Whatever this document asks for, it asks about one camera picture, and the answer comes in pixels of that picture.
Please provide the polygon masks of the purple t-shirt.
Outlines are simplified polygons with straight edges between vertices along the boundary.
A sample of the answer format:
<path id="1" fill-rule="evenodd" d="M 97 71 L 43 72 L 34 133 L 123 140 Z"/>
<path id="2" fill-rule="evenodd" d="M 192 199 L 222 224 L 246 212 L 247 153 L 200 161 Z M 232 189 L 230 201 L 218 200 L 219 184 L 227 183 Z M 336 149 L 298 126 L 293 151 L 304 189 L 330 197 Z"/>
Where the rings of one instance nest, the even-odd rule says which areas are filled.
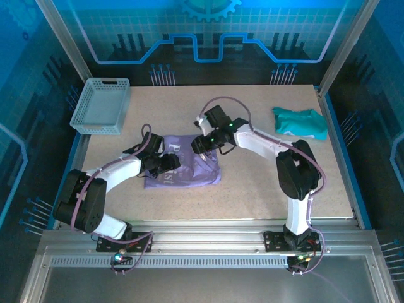
<path id="1" fill-rule="evenodd" d="M 179 157 L 180 167 L 144 181 L 145 189 L 186 188 L 218 184 L 221 168 L 216 151 L 196 154 L 191 143 L 195 135 L 167 135 L 164 137 L 164 153 L 174 153 Z"/>

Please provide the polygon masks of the aluminium frame post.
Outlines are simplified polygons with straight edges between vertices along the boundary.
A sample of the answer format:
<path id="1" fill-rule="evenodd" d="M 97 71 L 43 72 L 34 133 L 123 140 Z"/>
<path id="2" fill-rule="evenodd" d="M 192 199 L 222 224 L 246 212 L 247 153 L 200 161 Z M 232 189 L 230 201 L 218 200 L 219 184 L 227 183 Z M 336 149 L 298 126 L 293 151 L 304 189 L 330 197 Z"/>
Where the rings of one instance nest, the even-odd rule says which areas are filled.
<path id="1" fill-rule="evenodd" d="M 365 26 L 367 25 L 370 17 L 373 15 L 374 10 L 379 4 L 380 0 L 364 0 L 358 13 L 356 14 L 353 22 L 345 35 L 341 45 L 339 46 L 333 60 L 331 61 L 328 69 L 326 70 L 323 79 L 318 88 L 318 97 L 323 98 L 327 94 L 331 85 L 336 79 L 336 76 L 343 67 L 353 47 L 357 44 L 360 35 L 362 34 Z"/>
<path id="2" fill-rule="evenodd" d="M 35 0 L 35 2 L 54 32 L 54 35 L 57 37 L 59 43 L 63 47 L 82 82 L 85 83 L 87 79 L 92 77 L 91 71 L 81 55 L 76 42 L 74 41 L 64 20 L 57 10 L 53 0 Z"/>

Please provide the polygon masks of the grey metal front panel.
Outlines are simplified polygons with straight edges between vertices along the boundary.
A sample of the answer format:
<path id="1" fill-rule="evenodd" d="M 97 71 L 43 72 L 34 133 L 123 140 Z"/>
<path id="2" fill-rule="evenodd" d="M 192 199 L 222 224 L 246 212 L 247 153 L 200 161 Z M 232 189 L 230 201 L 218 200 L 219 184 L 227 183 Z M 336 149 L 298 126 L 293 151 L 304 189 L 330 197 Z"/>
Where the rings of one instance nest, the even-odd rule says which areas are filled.
<path id="1" fill-rule="evenodd" d="M 303 277 L 266 269 L 56 268 L 41 303 L 379 303 L 359 266 Z"/>

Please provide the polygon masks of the aluminium mounting rail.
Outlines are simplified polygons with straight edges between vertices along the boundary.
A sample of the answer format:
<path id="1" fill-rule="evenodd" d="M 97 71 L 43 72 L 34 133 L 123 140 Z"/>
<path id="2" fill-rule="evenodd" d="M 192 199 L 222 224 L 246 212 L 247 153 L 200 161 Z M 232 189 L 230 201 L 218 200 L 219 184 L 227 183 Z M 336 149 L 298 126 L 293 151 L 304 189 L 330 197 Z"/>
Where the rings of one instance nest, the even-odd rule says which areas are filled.
<path id="1" fill-rule="evenodd" d="M 378 245 L 373 230 L 362 230 L 354 219 L 316 219 L 315 228 L 325 238 L 327 256 L 364 254 Z M 282 220 L 140 220 L 133 221 L 136 232 L 154 233 L 154 255 L 253 255 L 264 254 L 263 233 L 281 232 Z M 37 254 L 95 254 L 89 235 L 72 232 L 67 225 L 43 232 Z"/>

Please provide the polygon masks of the small status light board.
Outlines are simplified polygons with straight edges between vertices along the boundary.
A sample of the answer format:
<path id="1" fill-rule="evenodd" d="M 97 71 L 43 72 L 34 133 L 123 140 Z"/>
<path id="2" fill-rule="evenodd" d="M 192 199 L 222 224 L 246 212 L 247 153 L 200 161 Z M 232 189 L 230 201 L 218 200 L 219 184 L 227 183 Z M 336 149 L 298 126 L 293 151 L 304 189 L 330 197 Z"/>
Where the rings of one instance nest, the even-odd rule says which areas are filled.
<path id="1" fill-rule="evenodd" d="M 310 255 L 299 254 L 287 257 L 287 264 L 289 266 L 307 266 L 311 260 Z"/>
<path id="2" fill-rule="evenodd" d="M 131 262 L 133 258 L 131 256 L 126 256 L 125 254 L 121 252 L 115 253 L 111 259 L 111 265 L 117 266 L 121 264 L 128 264 Z"/>

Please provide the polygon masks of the light blue perforated plastic basket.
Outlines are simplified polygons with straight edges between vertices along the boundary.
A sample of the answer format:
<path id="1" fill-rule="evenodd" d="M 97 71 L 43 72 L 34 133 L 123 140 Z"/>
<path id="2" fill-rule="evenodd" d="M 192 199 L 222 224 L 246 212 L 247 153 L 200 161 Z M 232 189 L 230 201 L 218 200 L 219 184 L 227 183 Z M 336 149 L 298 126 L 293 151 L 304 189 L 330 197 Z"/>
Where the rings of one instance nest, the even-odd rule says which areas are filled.
<path id="1" fill-rule="evenodd" d="M 69 125 L 80 134 L 120 135 L 130 98 L 127 78 L 89 78 Z"/>

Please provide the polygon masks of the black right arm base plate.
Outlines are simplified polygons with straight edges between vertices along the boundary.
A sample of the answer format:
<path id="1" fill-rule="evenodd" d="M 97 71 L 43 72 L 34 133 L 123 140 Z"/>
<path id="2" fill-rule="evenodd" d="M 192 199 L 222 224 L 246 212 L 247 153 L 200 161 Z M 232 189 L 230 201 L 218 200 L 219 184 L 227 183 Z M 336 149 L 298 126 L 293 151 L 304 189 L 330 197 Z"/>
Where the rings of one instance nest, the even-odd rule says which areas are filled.
<path id="1" fill-rule="evenodd" d="M 272 232 L 266 231 L 263 233 L 264 248 L 267 253 L 275 252 L 313 252 L 319 253 L 322 249 L 321 241 L 319 239 L 319 234 L 316 232 L 311 232 L 307 237 L 305 237 L 300 244 L 296 246 L 291 246 L 285 240 L 284 232 Z"/>

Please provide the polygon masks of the teal folded cloth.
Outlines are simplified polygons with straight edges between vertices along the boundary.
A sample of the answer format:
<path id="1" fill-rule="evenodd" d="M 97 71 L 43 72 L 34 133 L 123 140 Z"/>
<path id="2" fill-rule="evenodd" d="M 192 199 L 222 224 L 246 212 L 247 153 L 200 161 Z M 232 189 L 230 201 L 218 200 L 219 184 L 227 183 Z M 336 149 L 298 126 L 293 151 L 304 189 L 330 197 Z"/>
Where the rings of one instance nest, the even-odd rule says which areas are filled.
<path id="1" fill-rule="evenodd" d="M 325 118 L 314 109 L 292 111 L 274 107 L 275 130 L 280 134 L 314 138 L 325 141 L 328 136 L 328 124 Z"/>

